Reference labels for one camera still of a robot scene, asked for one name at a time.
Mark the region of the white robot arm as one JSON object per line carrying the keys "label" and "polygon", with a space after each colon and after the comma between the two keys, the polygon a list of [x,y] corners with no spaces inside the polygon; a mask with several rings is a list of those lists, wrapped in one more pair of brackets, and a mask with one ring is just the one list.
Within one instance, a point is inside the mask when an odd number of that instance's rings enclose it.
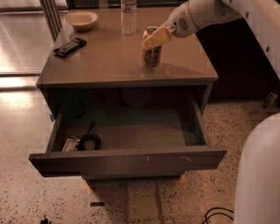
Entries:
{"label": "white robot arm", "polygon": [[[189,0],[143,42],[145,49],[202,28],[245,19],[280,80],[280,5],[274,0]],[[247,137],[241,154],[233,224],[280,224],[280,112]]]}

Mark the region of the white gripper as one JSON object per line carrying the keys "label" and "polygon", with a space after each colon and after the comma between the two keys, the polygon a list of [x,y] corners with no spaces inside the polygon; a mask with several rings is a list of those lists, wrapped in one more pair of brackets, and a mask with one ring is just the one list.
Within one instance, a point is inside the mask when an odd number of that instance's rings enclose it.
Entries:
{"label": "white gripper", "polygon": [[154,49],[171,41],[172,36],[188,37],[198,31],[190,16],[189,4],[184,3],[177,7],[169,16],[169,26],[161,26],[142,42],[146,50]]}

